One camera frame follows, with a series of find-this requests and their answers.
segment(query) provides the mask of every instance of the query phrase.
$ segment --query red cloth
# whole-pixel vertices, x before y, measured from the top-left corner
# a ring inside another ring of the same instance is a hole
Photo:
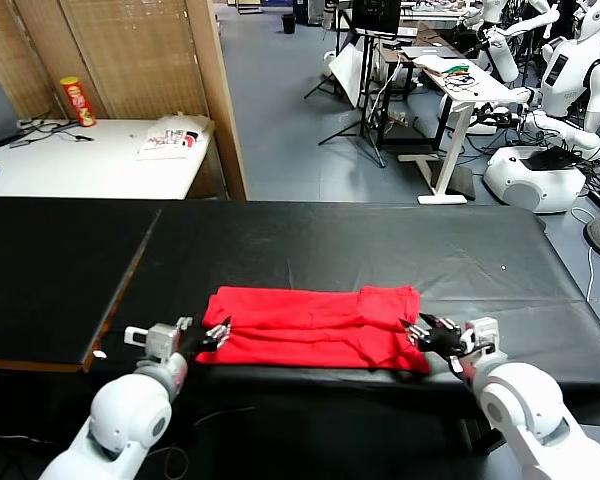
[[[411,287],[360,292],[221,287],[204,317],[231,317],[231,337],[202,363],[395,368],[429,372],[399,319],[415,323],[420,294]]]

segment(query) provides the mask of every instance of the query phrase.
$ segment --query black tablecloth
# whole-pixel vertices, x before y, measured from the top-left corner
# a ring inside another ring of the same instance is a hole
[[[352,291],[414,285],[422,311],[498,319],[501,348],[553,375],[569,406],[600,402],[600,321],[529,212],[509,207],[169,203],[113,328],[205,311],[220,286]],[[137,355],[109,342],[108,353]],[[213,390],[385,395],[451,415],[475,410],[444,363],[433,374],[262,366],[200,367]]]
[[[0,198],[0,361],[82,365],[160,205]]]

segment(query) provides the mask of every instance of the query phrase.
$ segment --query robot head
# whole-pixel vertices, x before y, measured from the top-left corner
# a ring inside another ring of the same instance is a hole
[[[578,9],[573,16],[576,40],[586,40],[600,32],[600,0],[578,0]]]

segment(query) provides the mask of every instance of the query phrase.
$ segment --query wall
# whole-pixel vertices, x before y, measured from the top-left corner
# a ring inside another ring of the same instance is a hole
[[[246,197],[211,0],[0,0],[0,82],[18,113],[73,114],[69,75],[96,118],[210,116],[229,194]],[[211,193],[206,165],[199,177],[194,193]]]

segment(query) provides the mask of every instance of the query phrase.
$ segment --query white table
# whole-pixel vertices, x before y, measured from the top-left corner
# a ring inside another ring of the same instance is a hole
[[[70,197],[182,200],[207,157],[219,198],[226,198],[209,121],[187,159],[136,160],[153,120],[98,120],[18,148],[0,148],[0,197]],[[26,138],[37,138],[34,133]]]
[[[447,195],[447,187],[451,174],[458,160],[458,155],[462,149],[462,144],[467,135],[467,129],[471,120],[471,114],[478,102],[504,102],[512,103],[515,101],[511,90],[498,82],[495,78],[475,65],[467,59],[440,59],[442,62],[451,68],[455,65],[468,65],[469,74],[473,76],[476,83],[466,90],[451,90],[445,85],[444,77],[436,75],[427,69],[423,71],[453,100],[457,102],[454,108],[455,112],[459,112],[458,123],[456,124],[453,136],[451,137],[451,146],[447,152],[444,163],[438,176],[436,186],[432,185],[431,169],[427,164],[427,160],[431,159],[422,155],[399,155],[398,160],[401,162],[414,161],[425,181],[431,190],[431,195],[421,195],[418,197],[418,203],[427,205],[450,205],[467,203],[467,199],[463,195]]]
[[[457,22],[458,19],[467,11],[469,2],[466,2],[462,10],[413,10],[416,2],[400,3],[400,20],[403,22]]]

